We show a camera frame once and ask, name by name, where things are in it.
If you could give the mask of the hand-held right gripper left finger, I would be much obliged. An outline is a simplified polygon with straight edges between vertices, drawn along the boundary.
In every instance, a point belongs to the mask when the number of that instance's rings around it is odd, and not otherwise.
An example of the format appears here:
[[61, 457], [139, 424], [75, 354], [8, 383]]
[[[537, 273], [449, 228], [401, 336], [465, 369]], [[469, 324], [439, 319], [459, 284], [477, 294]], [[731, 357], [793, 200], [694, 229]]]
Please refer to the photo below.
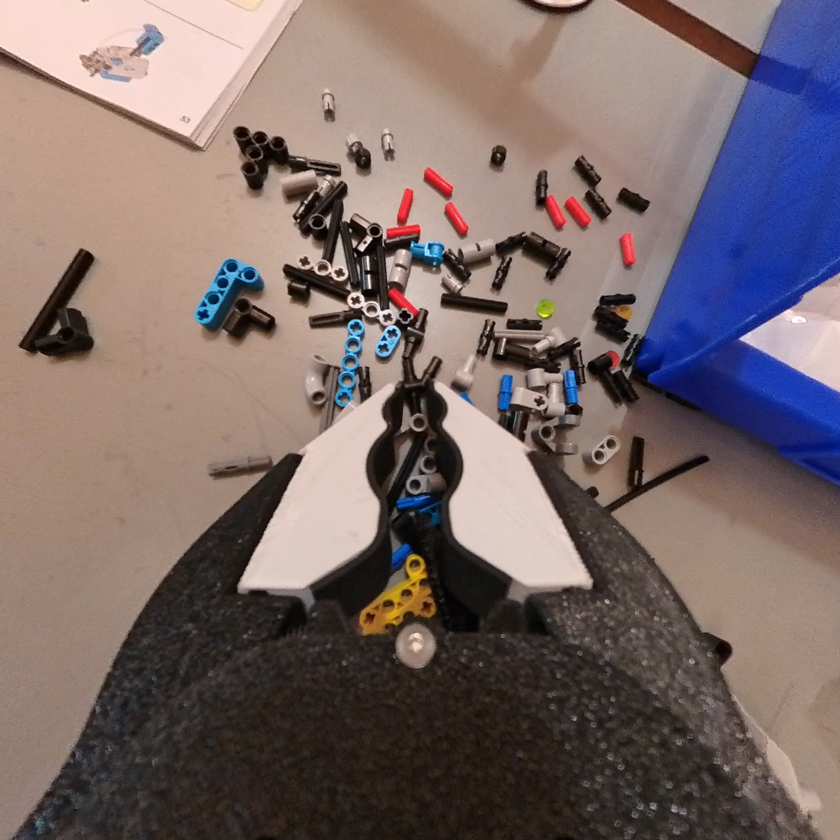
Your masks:
[[368, 456], [386, 430], [388, 384], [313, 439], [238, 582], [238, 593], [315, 595], [328, 576], [372, 546], [381, 503]]

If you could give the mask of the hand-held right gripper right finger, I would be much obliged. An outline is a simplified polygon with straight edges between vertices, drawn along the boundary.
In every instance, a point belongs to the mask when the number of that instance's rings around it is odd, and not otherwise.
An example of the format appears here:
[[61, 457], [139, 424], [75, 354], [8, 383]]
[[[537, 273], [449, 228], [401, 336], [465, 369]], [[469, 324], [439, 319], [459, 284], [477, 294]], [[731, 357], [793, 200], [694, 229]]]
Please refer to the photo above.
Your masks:
[[590, 590], [593, 579], [528, 447], [435, 385], [437, 465], [447, 482], [441, 573], [455, 595]]

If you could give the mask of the black forked pin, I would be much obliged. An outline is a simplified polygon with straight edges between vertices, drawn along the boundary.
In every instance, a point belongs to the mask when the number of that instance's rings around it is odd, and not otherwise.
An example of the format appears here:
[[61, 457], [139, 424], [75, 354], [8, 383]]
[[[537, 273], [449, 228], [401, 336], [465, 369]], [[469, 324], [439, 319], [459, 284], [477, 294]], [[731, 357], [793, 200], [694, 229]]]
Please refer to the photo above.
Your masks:
[[428, 363], [423, 373], [421, 375], [417, 375], [413, 358], [409, 358], [407, 356], [402, 357], [402, 389], [404, 392], [404, 400], [412, 415], [423, 412], [422, 397], [428, 384], [436, 378], [442, 363], [443, 361], [441, 358], [434, 356]]

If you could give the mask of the pile of small brick parts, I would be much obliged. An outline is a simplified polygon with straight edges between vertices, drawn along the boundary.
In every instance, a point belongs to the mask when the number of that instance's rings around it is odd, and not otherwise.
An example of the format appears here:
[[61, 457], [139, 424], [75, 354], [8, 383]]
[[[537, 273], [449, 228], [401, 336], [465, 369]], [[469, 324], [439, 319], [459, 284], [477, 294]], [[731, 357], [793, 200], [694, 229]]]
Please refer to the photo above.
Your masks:
[[[346, 162], [311, 167], [324, 182], [347, 182], [327, 209], [312, 202], [315, 223], [303, 223], [305, 245], [329, 248], [295, 262], [300, 275], [326, 273], [346, 290], [339, 300], [290, 278], [294, 338], [302, 349], [290, 363], [302, 374], [310, 350], [339, 364], [346, 321], [368, 323], [361, 362], [323, 400], [299, 397], [296, 442], [309, 441], [319, 422], [361, 400], [366, 373], [374, 385], [402, 377], [399, 353], [444, 359], [447, 382], [488, 408], [490, 388], [514, 373], [514, 386], [545, 396], [543, 420], [558, 424], [558, 440], [577, 440], [583, 471], [604, 456], [588, 456], [603, 437], [617, 438], [632, 457], [633, 411], [641, 387], [630, 372], [658, 296], [656, 277], [665, 200], [635, 172], [599, 166], [585, 180], [579, 151], [549, 163], [507, 160], [501, 150], [455, 158], [427, 144], [383, 134], [384, 159], [350, 134]], [[343, 381], [353, 379], [354, 389]]]

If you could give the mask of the grey desk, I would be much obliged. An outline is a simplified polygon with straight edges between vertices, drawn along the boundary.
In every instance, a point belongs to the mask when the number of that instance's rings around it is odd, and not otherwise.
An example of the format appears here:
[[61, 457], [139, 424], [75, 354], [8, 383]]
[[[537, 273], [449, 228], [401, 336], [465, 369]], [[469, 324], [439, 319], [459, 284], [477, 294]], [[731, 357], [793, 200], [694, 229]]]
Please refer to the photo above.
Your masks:
[[[667, 277], [744, 77], [617, 2], [304, 2], [211, 147], [194, 151], [2, 59], [2, 838], [49, 788], [121, 642], [173, 564], [251, 488], [209, 462], [296, 442], [297, 318], [280, 271], [310, 251], [273, 175], [251, 195], [233, 127], [340, 161], [356, 133], [459, 158], [579, 151], [665, 200]], [[337, 116], [326, 122], [322, 92]], [[79, 249], [66, 307], [93, 348], [18, 347]], [[226, 259], [273, 332], [196, 308]]]

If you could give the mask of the dark grey axle pin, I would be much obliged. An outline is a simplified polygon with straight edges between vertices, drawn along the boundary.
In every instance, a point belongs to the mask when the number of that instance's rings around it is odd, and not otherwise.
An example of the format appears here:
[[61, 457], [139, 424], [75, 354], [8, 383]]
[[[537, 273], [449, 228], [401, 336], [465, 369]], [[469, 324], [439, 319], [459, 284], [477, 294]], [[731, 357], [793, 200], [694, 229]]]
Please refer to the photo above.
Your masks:
[[266, 472], [274, 462], [269, 455], [238, 455], [222, 458], [207, 465], [207, 474], [214, 479]]

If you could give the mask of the yellow angled beam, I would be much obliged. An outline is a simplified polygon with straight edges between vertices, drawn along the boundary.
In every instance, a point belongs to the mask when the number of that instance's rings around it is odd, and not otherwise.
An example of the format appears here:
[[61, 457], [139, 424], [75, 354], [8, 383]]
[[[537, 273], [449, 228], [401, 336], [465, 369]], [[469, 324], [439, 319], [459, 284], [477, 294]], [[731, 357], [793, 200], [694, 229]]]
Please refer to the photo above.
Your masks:
[[404, 563], [404, 577], [377, 596], [359, 616], [362, 636], [387, 634], [407, 618], [430, 618], [437, 613], [424, 559], [410, 553]]

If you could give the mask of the thin black flexible rod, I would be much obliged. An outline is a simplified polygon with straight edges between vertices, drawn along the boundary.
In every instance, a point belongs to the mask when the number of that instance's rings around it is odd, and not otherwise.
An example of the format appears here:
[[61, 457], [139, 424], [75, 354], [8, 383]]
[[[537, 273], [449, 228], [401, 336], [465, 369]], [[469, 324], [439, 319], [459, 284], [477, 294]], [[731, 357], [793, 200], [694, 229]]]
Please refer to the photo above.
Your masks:
[[667, 469], [665, 472], [657, 475], [656, 477], [643, 482], [640, 486], [628, 491], [625, 495], [604, 505], [603, 509], [611, 513], [615, 512], [619, 508], [622, 508], [629, 502], [640, 498], [649, 491], [661, 487], [665, 483], [680, 476], [683, 476], [684, 474], [690, 472], [693, 469], [697, 469], [701, 466], [704, 466], [705, 464], [709, 463], [709, 461], [710, 458], [707, 455], [700, 455], [683, 461], [682, 463], [679, 463], [678, 465]]

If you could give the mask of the blue L-shaped beam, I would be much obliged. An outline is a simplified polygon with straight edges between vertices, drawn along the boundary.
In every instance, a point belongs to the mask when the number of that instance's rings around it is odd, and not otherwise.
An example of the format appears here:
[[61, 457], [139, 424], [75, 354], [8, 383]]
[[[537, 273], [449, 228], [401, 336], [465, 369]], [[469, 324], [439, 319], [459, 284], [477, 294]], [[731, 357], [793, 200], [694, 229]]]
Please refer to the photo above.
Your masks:
[[226, 259], [200, 300], [194, 319], [205, 330], [220, 329], [243, 289], [262, 291], [265, 286], [257, 268], [239, 259]]

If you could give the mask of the black angle connector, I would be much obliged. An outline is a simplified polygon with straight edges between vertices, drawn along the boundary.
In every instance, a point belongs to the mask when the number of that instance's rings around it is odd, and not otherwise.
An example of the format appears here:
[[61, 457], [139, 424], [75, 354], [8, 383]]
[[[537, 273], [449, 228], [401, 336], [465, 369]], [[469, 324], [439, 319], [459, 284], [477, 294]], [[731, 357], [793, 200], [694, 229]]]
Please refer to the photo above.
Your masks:
[[35, 341], [35, 351], [47, 356], [61, 356], [90, 351], [95, 341], [88, 321], [76, 308], [57, 310], [58, 330]]

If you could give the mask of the black axle rod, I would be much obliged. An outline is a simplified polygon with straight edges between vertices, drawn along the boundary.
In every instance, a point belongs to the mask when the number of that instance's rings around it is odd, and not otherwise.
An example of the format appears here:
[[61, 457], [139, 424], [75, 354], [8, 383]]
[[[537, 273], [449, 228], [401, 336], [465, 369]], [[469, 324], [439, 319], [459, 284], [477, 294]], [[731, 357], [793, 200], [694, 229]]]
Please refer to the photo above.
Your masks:
[[93, 264], [94, 255], [80, 248], [50, 293], [35, 320], [20, 340], [18, 347], [27, 352], [35, 352], [35, 342], [44, 338], [57, 320], [58, 310], [67, 305], [76, 293]]

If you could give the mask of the black T-shaped beam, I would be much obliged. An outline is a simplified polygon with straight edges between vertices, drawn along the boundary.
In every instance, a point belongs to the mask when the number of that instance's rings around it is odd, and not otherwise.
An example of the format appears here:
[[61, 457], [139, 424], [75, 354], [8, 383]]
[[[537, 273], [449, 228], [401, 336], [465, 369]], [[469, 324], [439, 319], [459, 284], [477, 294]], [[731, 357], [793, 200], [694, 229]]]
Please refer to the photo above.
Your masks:
[[262, 190], [272, 165], [286, 166], [290, 162], [287, 143], [279, 135], [238, 125], [233, 129], [233, 138], [241, 158], [239, 170], [252, 192]]

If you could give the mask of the blue plastic bin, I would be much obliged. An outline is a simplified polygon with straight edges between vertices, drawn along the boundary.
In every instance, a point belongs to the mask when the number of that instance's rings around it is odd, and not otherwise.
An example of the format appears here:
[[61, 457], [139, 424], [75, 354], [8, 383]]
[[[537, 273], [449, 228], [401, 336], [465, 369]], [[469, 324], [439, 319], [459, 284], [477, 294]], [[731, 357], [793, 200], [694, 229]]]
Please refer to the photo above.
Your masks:
[[637, 358], [839, 482], [839, 392], [742, 337], [839, 271], [839, 4], [782, 2]]

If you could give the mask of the open instruction booklet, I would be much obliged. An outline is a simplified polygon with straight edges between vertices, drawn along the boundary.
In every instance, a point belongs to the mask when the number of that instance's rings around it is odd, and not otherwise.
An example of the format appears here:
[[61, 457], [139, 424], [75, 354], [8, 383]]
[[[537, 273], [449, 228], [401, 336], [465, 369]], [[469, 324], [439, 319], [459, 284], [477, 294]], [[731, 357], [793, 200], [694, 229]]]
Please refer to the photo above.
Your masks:
[[2, 1], [2, 54], [204, 150], [300, 1]]

